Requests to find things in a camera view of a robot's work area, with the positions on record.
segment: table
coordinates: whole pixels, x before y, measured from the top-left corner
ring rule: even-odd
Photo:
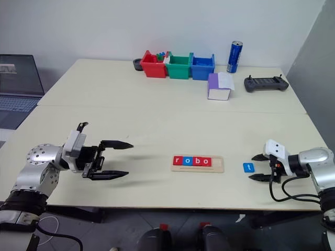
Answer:
[[[30,148],[40,143],[62,145],[71,129],[88,121],[85,145],[123,140],[133,149],[106,150],[105,169],[129,175],[111,181],[91,181],[64,171],[48,200],[62,206],[205,208],[245,210],[320,210],[314,203],[275,202],[268,184],[244,173],[242,163],[262,152],[272,138],[296,154],[326,146],[306,114],[188,111],[175,107],[138,109],[39,106],[0,149],[0,200],[5,200]],[[220,155],[225,172],[170,171],[175,154]],[[254,162],[257,173],[269,173],[268,163]],[[311,180],[294,181],[288,192],[315,193]],[[282,197],[280,186],[275,194]]]
[[[216,66],[216,72],[226,66]],[[151,107],[185,111],[306,113],[291,86],[284,91],[247,93],[243,81],[273,77],[279,68],[241,67],[233,74],[235,91],[228,102],[207,100],[207,81],[147,78],[131,61],[79,59],[39,101],[43,106]]]
[[[15,130],[0,128],[0,141],[9,140],[10,136],[15,132]]]

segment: storage bin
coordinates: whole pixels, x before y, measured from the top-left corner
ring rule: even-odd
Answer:
[[[165,78],[168,74],[163,60],[158,60],[157,56],[146,51],[140,62],[147,77]]]
[[[196,58],[191,55],[191,75],[193,80],[208,80],[208,75],[214,72],[215,60],[214,54],[211,58]]]
[[[190,76],[191,54],[189,56],[173,56],[169,53],[166,68],[170,78],[188,79]]]

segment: small colored block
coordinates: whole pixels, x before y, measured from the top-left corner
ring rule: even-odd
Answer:
[[[202,166],[211,166],[211,158],[202,158],[203,164]]]
[[[181,166],[183,164],[183,157],[182,156],[174,156],[173,157],[173,165]]]
[[[193,166],[202,166],[203,158],[201,157],[193,157]]]
[[[255,168],[252,163],[243,163],[243,169],[245,173],[254,173]]]
[[[192,157],[183,157],[183,166],[192,166],[193,158]]]

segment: red bin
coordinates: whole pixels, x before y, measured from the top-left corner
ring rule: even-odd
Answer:
[[[140,64],[146,73],[147,77],[162,77],[165,78],[168,75],[166,66],[163,60],[158,60],[156,55],[146,51]]]

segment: energy drink can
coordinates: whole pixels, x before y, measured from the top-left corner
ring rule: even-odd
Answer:
[[[233,41],[231,44],[227,72],[235,73],[239,65],[239,59],[242,51],[243,43],[240,41]]]

